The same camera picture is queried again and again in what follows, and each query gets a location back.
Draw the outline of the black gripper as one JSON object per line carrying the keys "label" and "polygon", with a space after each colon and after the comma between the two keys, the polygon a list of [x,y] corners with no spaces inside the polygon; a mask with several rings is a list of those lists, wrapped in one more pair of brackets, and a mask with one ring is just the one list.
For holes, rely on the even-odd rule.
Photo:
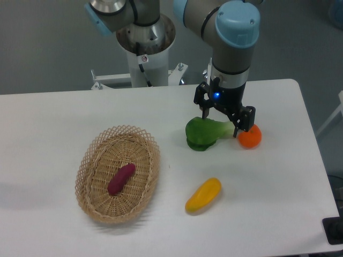
{"label": "black gripper", "polygon": [[228,116],[234,124],[233,137],[238,131],[249,132],[255,123],[256,108],[241,106],[247,81],[247,73],[225,74],[214,71],[207,81],[201,82],[195,90],[194,104],[199,105],[202,119],[206,119],[212,107]]}

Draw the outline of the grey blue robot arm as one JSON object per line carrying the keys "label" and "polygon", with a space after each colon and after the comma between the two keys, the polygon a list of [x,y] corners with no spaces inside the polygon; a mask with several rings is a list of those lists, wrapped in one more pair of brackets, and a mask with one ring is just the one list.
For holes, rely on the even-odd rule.
{"label": "grey blue robot arm", "polygon": [[[87,1],[85,10],[100,33],[116,35],[127,54],[133,87],[168,83],[168,50],[176,32],[159,1]],[[245,1],[174,1],[173,10],[184,27],[212,48],[207,80],[194,98],[202,117],[215,108],[236,131],[248,132],[256,110],[244,106],[242,97],[259,37],[258,9]]]}

